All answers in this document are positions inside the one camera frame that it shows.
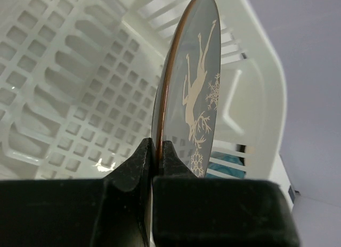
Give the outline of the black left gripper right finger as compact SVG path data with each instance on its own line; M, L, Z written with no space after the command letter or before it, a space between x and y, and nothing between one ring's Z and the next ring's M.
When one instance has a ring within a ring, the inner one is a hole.
M164 141L153 178L156 246L299 246L287 200L268 180L198 178Z

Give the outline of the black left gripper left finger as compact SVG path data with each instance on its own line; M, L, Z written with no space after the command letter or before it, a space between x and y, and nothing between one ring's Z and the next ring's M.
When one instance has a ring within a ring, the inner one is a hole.
M1 246L149 246L153 145L99 179L1 181Z

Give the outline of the teal scalloped plate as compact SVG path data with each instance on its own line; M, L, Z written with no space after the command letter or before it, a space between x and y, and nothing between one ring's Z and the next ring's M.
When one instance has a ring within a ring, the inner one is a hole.
M230 165L245 166L245 158L237 157L234 155L213 151L210 155L210 162L207 170L219 172L228 176L243 179L246 175L245 170L232 168ZM213 175L207 171L207 178L217 178L217 175Z

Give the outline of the grey reindeer plate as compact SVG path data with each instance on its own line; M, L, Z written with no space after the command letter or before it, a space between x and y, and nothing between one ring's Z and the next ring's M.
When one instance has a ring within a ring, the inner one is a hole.
M171 142L196 176L206 174L213 146L221 73L221 24L215 0L190 0L170 41L158 84L151 138L155 157Z

